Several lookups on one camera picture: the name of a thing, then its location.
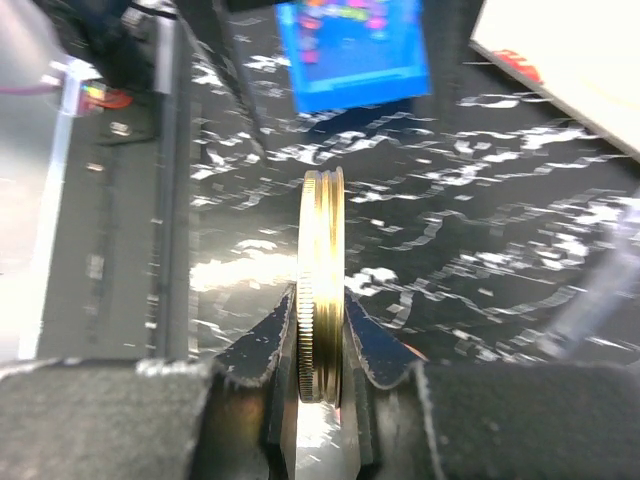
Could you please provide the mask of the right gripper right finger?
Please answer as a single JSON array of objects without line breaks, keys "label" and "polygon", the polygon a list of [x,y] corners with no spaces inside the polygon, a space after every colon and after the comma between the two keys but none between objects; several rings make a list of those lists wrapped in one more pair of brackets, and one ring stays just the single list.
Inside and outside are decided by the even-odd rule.
[{"label": "right gripper right finger", "polygon": [[635,479],[639,380],[586,363],[439,365],[345,298],[349,479]]}]

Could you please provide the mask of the blue bin of star candies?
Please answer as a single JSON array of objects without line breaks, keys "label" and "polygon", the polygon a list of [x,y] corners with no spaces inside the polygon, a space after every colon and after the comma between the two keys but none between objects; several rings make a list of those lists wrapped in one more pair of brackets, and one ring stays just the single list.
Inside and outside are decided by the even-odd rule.
[{"label": "blue bin of star candies", "polygon": [[431,93],[420,1],[289,1],[275,15],[297,112]]}]

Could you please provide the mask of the white round jar lid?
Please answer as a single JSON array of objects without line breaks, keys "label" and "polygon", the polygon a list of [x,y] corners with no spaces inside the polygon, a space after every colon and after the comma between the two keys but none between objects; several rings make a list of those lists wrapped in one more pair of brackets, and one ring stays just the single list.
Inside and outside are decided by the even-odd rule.
[{"label": "white round jar lid", "polygon": [[337,406],[345,309],[344,174],[305,174],[299,216],[296,319],[300,399]]}]

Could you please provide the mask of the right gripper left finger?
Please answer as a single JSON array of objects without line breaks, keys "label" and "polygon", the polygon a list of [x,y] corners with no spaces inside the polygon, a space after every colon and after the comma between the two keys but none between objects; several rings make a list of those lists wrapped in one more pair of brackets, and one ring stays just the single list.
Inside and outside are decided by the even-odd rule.
[{"label": "right gripper left finger", "polygon": [[207,360],[10,362],[5,479],[291,479],[295,290]]}]

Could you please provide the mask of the clear plastic scoop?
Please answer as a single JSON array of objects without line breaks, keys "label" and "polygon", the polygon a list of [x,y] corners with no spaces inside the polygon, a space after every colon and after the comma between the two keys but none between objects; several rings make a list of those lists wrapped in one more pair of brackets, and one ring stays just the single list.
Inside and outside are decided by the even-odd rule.
[{"label": "clear plastic scoop", "polygon": [[539,350],[566,358],[618,307],[639,277],[639,197],[634,196],[611,234],[613,249],[538,339]]}]

